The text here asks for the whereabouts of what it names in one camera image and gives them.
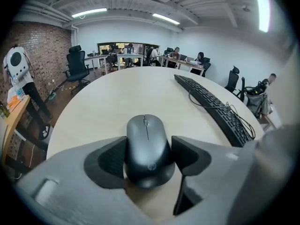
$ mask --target keyboard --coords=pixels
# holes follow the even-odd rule
[[[225,106],[218,98],[195,80],[179,75],[174,75],[174,77],[183,88],[187,91],[191,91],[190,94],[200,105],[205,107],[233,147],[243,147],[246,142],[252,140],[248,131],[235,116],[231,108]]]

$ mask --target chair headrest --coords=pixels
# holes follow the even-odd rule
[[[232,70],[234,73],[236,73],[236,74],[239,74],[240,73],[240,71],[239,71],[239,69],[237,68],[237,67],[235,67],[235,66],[233,66],[233,70]]]
[[[69,48],[69,53],[75,53],[75,52],[79,52],[79,51],[81,51],[80,45]]]

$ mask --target white ceiling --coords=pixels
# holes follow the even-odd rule
[[[243,11],[247,6],[250,12]],[[107,8],[105,13],[86,15],[84,19],[73,19],[71,15]],[[282,11],[275,2],[271,3],[272,17],[270,32],[283,34],[288,28]],[[61,21],[64,27],[103,19],[130,19],[150,23],[156,21],[175,31],[191,26],[222,27],[247,31],[258,30],[258,7],[256,0],[28,0],[21,11],[48,16]],[[178,27],[152,16],[158,13],[178,22]]]

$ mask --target brick wall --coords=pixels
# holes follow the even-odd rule
[[[59,85],[66,79],[63,71],[66,70],[66,55],[71,47],[71,31],[38,22],[14,22],[0,46],[1,64],[15,44],[27,51],[35,72],[33,81],[41,98],[45,100],[54,88],[54,84],[48,86],[47,83],[54,79],[56,85]],[[0,69],[0,101],[5,104],[9,89],[10,84],[4,82]],[[30,116],[25,112],[21,123],[27,126],[29,121]],[[9,149],[9,155],[13,158],[16,158],[19,143],[20,140],[14,136]]]

